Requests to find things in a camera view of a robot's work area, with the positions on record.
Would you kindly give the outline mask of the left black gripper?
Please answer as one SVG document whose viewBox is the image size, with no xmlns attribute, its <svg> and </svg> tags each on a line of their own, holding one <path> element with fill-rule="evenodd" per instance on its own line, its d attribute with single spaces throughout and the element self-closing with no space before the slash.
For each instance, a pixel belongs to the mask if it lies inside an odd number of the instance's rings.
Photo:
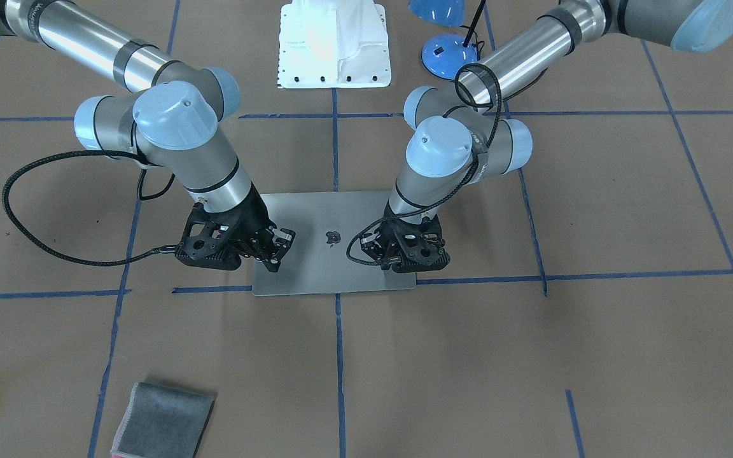
<svg viewBox="0 0 733 458">
<path fill-rule="evenodd" d="M 443 265 L 445 240 L 439 217 L 423 217 L 412 224 L 392 218 L 367 227 L 361 233 L 361 251 L 367 265 Z"/>
</svg>

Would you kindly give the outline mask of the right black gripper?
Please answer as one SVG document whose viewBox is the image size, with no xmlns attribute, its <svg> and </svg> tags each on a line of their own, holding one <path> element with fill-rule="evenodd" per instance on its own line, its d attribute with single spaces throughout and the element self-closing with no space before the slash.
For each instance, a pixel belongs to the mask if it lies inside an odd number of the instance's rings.
<svg viewBox="0 0 733 458">
<path fill-rule="evenodd" d="M 223 247 L 232 247 L 239 255 L 256 259 L 272 273 L 279 271 L 281 260 L 296 238 L 296 232 L 279 228 L 270 219 L 256 188 L 251 188 L 244 200 L 229 211 L 212 212 L 211 221 L 228 227 Z"/>
</svg>

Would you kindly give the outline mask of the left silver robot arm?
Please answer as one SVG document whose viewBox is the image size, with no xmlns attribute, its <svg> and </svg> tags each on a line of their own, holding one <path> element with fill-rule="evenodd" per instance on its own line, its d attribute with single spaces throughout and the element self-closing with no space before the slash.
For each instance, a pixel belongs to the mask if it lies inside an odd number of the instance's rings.
<svg viewBox="0 0 733 458">
<path fill-rule="evenodd" d="M 548 67 L 607 34 L 702 54 L 733 35 L 733 1 L 559 1 L 523 32 L 442 88 L 419 87 L 404 104 L 414 134 L 383 216 L 352 238 L 362 265 L 396 273 L 450 263 L 437 212 L 464 186 L 523 167 L 533 152 L 526 125 L 506 101 Z"/>
</svg>

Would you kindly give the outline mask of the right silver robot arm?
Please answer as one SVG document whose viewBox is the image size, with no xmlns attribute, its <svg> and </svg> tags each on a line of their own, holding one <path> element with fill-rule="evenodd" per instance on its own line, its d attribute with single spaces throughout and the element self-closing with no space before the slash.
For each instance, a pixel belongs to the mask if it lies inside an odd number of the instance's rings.
<svg viewBox="0 0 733 458">
<path fill-rule="evenodd" d="M 71 1 L 0 1 L 0 36 L 57 50 L 128 90 L 123 97 L 82 102 L 74 115 L 81 151 L 35 160 L 6 180 L 4 211 L 35 246 L 71 263 L 89 264 L 52 249 L 18 220 L 10 203 L 17 179 L 57 160 L 106 156 L 131 160 L 142 169 L 169 169 L 195 202 L 177 244 L 154 247 L 120 265 L 172 253 L 190 267 L 235 270 L 242 259 L 252 258 L 268 272 L 279 270 L 296 234 L 270 219 L 220 128 L 241 103 L 230 73 L 218 67 L 194 69 Z"/>
</svg>

